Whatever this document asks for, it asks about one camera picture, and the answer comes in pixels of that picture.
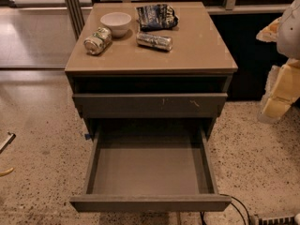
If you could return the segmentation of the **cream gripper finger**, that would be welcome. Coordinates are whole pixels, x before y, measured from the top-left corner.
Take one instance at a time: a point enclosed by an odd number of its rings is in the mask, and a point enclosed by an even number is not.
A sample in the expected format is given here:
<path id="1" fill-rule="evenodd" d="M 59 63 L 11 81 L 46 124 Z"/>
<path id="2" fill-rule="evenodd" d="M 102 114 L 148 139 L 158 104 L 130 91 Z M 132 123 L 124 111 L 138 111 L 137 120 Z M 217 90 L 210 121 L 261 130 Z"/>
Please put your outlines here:
<path id="1" fill-rule="evenodd" d="M 300 61 L 289 59 L 283 66 L 272 66 L 269 71 L 265 94 L 262 96 L 258 120 L 262 123 L 277 122 L 300 98 Z"/>
<path id="2" fill-rule="evenodd" d="M 276 42 L 278 40 L 278 28 L 281 18 L 274 19 L 264 27 L 256 36 L 256 39 L 262 42 Z"/>

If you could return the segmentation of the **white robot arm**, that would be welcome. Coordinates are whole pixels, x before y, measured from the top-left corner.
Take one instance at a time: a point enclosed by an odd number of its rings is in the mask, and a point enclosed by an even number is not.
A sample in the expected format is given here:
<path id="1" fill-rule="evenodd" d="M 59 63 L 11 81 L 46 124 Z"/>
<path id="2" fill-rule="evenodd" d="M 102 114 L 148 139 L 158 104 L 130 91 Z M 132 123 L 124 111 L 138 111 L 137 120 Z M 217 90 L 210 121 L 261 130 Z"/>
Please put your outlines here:
<path id="1" fill-rule="evenodd" d="M 264 27 L 256 39 L 276 42 L 277 52 L 288 58 L 268 73 L 258 119 L 277 122 L 300 98 L 300 0 L 293 0 L 283 14 Z"/>

